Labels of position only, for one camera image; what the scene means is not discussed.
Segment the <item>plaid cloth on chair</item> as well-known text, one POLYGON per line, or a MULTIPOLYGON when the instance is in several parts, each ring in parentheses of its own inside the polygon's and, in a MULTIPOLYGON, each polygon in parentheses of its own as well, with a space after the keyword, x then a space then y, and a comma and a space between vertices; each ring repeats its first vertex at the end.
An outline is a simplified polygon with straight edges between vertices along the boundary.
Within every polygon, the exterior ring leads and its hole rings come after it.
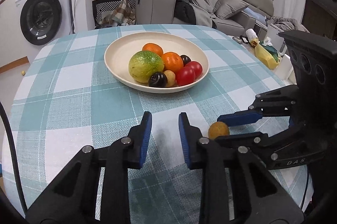
POLYGON ((120 0, 114 10, 105 11, 98 22, 101 27, 130 26, 136 24, 134 9, 128 0, 120 0))

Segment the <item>black patterned chair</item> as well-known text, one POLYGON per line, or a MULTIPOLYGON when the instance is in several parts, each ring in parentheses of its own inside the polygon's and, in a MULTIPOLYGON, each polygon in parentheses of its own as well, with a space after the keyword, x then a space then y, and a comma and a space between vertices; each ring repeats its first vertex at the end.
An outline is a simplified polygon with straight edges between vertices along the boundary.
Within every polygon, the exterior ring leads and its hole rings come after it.
MULTIPOLYGON (((94 0, 92 2, 92 13, 94 16, 96 29, 104 28, 98 24, 98 22, 102 19, 103 12, 114 10, 116 6, 118 5, 119 1, 120 0, 94 0)), ((130 3, 131 8, 134 9, 134 13, 135 13, 136 0, 128 0, 128 1, 130 3)))

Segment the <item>dark plum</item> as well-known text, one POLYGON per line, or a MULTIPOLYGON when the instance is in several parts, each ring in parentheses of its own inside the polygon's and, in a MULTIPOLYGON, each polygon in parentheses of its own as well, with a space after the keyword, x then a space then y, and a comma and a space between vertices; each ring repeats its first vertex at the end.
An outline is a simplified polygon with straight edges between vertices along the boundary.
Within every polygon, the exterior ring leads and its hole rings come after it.
POLYGON ((148 85, 152 88, 165 88, 167 77, 164 72, 155 72, 148 80, 148 85))

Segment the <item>grey sofa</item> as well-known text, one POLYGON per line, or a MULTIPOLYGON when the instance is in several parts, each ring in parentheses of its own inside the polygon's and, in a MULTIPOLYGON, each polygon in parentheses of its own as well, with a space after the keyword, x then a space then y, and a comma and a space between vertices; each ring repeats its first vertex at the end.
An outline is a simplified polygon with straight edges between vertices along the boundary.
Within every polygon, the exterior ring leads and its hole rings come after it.
POLYGON ((273 0, 135 0, 137 24, 188 24, 212 27, 227 35, 246 30, 274 14, 273 0))

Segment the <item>brown kiwi-like fruit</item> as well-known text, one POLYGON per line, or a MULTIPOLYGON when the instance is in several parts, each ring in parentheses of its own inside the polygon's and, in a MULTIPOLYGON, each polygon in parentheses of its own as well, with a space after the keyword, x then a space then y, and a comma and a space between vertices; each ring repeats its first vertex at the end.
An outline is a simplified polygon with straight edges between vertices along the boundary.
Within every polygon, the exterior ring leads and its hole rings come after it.
POLYGON ((223 122, 213 123, 208 130, 208 137, 210 139, 215 139, 220 136, 228 136, 229 134, 229 127, 223 122))

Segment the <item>yellow bag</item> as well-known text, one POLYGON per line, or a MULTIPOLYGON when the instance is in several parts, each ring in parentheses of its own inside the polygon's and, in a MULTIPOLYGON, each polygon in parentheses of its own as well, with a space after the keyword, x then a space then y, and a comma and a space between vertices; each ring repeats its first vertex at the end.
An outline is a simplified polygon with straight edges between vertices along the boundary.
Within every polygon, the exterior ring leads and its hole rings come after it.
POLYGON ((255 56, 270 70, 274 70, 281 61, 278 51, 273 46, 270 46, 268 43, 265 44, 263 41, 260 41, 256 45, 255 56))

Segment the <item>dark clothes pile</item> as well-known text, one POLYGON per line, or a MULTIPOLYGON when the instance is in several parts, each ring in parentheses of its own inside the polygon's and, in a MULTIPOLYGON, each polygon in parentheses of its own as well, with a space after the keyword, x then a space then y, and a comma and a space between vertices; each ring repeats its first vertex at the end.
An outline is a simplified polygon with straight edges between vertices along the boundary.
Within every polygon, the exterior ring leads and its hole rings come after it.
POLYGON ((136 0, 138 25, 188 24, 215 29, 215 5, 218 0, 136 0))

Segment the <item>red tomato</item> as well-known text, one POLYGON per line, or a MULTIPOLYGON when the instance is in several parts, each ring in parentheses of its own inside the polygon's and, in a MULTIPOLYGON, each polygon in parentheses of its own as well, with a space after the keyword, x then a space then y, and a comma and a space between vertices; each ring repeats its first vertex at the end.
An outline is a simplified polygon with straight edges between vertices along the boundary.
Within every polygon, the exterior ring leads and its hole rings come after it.
POLYGON ((178 86, 185 86, 193 83, 196 79, 195 71, 188 66, 185 66, 176 73, 176 82, 178 86))
POLYGON ((195 78, 199 78, 201 76, 202 72, 203 72, 202 65, 200 63, 198 63, 197 61, 190 61, 185 66, 193 69, 193 71, 195 73, 195 78))

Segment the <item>brown longan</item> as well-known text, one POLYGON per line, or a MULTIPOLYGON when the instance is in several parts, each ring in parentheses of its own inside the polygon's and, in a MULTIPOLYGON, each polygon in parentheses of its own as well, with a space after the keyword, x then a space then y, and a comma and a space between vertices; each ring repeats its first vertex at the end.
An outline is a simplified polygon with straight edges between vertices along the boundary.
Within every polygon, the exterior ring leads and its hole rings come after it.
POLYGON ((165 85, 166 88, 171 88, 175 85, 176 83, 176 76, 175 73, 172 72, 171 70, 165 70, 164 75, 167 78, 167 84, 165 85))

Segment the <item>orange mandarin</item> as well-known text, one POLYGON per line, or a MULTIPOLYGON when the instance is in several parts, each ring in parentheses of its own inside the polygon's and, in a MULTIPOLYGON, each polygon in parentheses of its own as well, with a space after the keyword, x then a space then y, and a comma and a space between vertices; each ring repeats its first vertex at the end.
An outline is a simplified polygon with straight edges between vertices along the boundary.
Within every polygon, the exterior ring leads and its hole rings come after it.
POLYGON ((153 52, 153 53, 159 55, 160 57, 164 54, 163 49, 155 43, 145 44, 142 47, 142 51, 150 51, 150 52, 153 52))
POLYGON ((167 52, 161 56, 164 62, 164 69, 177 73, 184 67, 182 58, 175 52, 167 52))

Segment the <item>yellow-green guava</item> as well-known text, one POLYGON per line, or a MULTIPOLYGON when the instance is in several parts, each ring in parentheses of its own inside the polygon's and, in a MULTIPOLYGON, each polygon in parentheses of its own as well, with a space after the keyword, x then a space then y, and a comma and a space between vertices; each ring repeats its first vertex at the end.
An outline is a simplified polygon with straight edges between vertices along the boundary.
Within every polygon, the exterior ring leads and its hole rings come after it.
POLYGON ((164 62, 161 57, 151 51, 139 51, 129 60, 128 72, 130 76, 140 83, 148 83, 155 72, 164 70, 164 62))

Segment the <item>dark plum hidden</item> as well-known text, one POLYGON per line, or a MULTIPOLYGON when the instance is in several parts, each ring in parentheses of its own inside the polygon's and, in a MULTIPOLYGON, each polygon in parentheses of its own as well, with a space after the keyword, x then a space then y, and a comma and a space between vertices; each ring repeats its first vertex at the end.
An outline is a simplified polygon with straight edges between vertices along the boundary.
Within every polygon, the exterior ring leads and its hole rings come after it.
POLYGON ((183 61, 183 65, 186 66, 189 62, 191 62, 191 58, 187 55, 181 55, 181 59, 183 61))

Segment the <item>teal checked tablecloth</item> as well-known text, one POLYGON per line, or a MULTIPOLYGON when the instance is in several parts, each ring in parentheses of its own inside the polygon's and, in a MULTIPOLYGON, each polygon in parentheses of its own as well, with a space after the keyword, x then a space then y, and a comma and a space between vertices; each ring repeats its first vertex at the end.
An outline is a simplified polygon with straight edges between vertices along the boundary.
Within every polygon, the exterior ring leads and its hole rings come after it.
POLYGON ((68 35, 44 47, 19 87, 9 113, 19 174, 31 205, 85 145, 111 145, 152 114, 146 162, 130 170, 132 223, 197 223, 202 174, 184 162, 178 116, 207 134, 222 114, 245 110, 256 94, 283 82, 230 35, 205 26, 135 25, 68 35), (128 88, 104 64, 110 43, 156 31, 185 38, 209 59, 197 86, 173 94, 128 88))

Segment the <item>cream round plate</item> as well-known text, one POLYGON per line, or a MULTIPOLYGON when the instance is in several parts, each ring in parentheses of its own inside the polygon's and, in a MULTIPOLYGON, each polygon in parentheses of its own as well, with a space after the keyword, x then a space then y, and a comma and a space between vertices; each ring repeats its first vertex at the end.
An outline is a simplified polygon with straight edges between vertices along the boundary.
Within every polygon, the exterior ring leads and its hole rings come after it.
POLYGON ((177 93, 188 90, 199 84, 207 76, 210 68, 207 55, 197 45, 182 37, 160 32, 132 33, 116 39, 107 47, 104 53, 104 62, 111 74, 124 85, 142 92, 156 94, 177 93), (128 63, 131 57, 149 42, 159 45, 164 51, 173 51, 189 56, 193 61, 201 64, 203 72, 195 82, 185 86, 153 88, 147 84, 136 82, 128 72, 128 63))

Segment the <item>grey cushion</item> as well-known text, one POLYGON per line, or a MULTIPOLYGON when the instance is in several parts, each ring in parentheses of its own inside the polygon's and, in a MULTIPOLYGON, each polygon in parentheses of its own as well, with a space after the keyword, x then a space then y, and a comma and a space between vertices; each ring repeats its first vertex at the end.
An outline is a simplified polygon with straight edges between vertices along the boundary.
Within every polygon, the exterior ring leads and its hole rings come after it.
POLYGON ((220 19, 228 19, 249 6, 243 0, 223 0, 215 15, 220 19))

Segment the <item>white washing machine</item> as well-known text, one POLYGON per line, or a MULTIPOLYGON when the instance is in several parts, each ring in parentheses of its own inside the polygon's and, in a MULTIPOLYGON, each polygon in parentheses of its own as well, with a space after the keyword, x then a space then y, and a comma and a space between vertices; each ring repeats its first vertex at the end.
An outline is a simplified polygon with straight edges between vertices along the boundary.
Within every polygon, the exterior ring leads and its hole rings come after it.
POLYGON ((15 0, 26 41, 44 46, 73 33, 71 0, 15 0))

